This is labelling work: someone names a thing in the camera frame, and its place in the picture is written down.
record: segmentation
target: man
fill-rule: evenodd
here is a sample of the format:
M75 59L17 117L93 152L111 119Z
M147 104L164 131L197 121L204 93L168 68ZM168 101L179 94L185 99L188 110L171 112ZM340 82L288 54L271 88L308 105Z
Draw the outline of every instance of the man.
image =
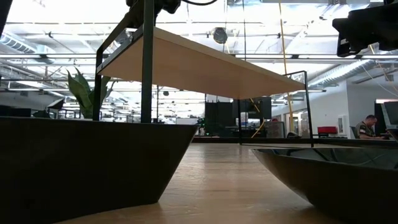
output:
M374 115L369 115L366 119L356 125L356 134L360 139L384 139L383 137L376 137L373 131L373 126L377 123L377 118Z

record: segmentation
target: bowl-shaped planter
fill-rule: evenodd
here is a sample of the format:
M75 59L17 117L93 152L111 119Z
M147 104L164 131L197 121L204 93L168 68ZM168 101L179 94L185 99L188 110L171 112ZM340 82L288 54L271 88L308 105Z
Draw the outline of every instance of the bowl-shaped planter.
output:
M156 203L197 128L0 118L0 223Z
M349 223L397 223L398 151L254 149L280 181L321 211Z

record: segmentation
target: red object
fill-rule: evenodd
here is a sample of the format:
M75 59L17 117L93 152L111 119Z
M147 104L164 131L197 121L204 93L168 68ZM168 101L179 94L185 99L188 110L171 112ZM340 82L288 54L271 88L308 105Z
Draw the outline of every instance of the red object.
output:
M337 127L318 127L318 134L337 134Z

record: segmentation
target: exposed ductwork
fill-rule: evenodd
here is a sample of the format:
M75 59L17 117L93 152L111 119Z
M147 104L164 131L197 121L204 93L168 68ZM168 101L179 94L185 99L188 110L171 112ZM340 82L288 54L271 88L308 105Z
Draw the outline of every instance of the exposed ductwork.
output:
M19 40L18 38L14 37L13 35L7 34L5 32L3 32L3 34L0 37L0 44L4 44L14 50L22 52L23 54L48 54L51 53L51 51L53 51L52 49L44 45L36 45L36 47L33 47L30 44L27 44ZM35 60L46 64L53 63L52 60L49 60L47 58L40 58Z
M33 47L23 43L20 40L17 40L15 38L11 37L8 34L3 34L0 37L0 43L6 45L8 47L11 47L11 48L13 48L15 50L18 50L18 51L20 51L22 53L25 53L25 54L34 54L34 53L36 53L36 49L34 49Z
M384 54L398 54L398 50L384 52ZM347 78L351 78L365 70L372 69L376 65L374 60L359 60L349 65L340 65L318 76L317 79L311 80L308 87L315 87L318 85L327 86L333 83L340 82Z
M5 60L0 60L0 75L8 78L26 78L26 79L35 79L35 78L46 78L44 75L30 71L26 68L20 67L18 65L14 65L11 62L7 62ZM67 88L64 83L44 83L48 88L52 86L57 86L59 88Z

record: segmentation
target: cable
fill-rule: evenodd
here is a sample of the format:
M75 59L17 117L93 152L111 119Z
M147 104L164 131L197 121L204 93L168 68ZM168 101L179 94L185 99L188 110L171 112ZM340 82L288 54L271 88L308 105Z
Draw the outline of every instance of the cable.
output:
M387 92L391 93L392 95L398 97L398 95L396 95L395 93L393 93L393 92L391 92L390 90L386 89L384 86L380 85L380 83L377 82L377 81L371 76L371 74L369 74L369 72L365 69L365 67L363 67L363 65L361 65L361 66L362 66L363 70L365 70L366 74L368 74L369 77L371 77L371 79L372 79L374 82L376 82L383 90L386 90Z
M244 39L244 61L246 62L248 59L246 58L246 17L244 15L244 0L242 0L242 10L243 10L243 39ZM254 107L256 107L256 110L258 113L260 113L259 108L257 107L257 105L254 103L253 99L250 98L250 101L252 104L254 104ZM262 119L262 124L260 125L259 129L257 129L257 131L251 136L251 138L254 138L255 135L262 129L262 127L264 126L266 120L263 118Z
M225 13L225 26L224 26L224 31L225 31L225 33L226 33L226 23L227 23L227 19L228 19L228 16L227 16L227 14L228 14L228 3L226 2L226 0L224 0L224 5L225 5L225 8L224 8L224 13ZM224 50L225 50L225 45L226 45L226 49L227 49L228 54L229 54L228 35L227 35L227 40L226 40L225 43L223 44L223 53L224 53Z
M282 0L279 0L279 14L280 14L280 33L282 34L282 50L284 53L284 67L285 67L285 75L287 74L287 66L286 66L286 49L285 49L285 35L284 35L284 22L282 19ZM292 100L291 95L287 93L287 104L289 105L289 116L290 116L290 131L294 129L293 126L293 109L292 109Z
M189 0L182 0L182 1L187 3L187 4L193 4L194 6L208 6L210 4L213 4L214 2L217 2L217 0L212 0L210 2L205 2L205 3L191 2Z
M376 53L374 52L374 50L373 50L372 45L369 45L369 46L370 46L370 48L371 48L371 50L372 50L372 53L373 53L373 54L376 54ZM394 84L390 81L390 79L388 78L388 76L387 76L386 72L384 71L383 67L381 66L381 64L380 64L379 62L377 62L377 64L378 64L379 67L382 69L383 74L384 74L384 76L386 77L386 80L391 84L391 86L393 87L393 89L395 89L395 91L398 93L397 88L396 88L396 87L394 86Z

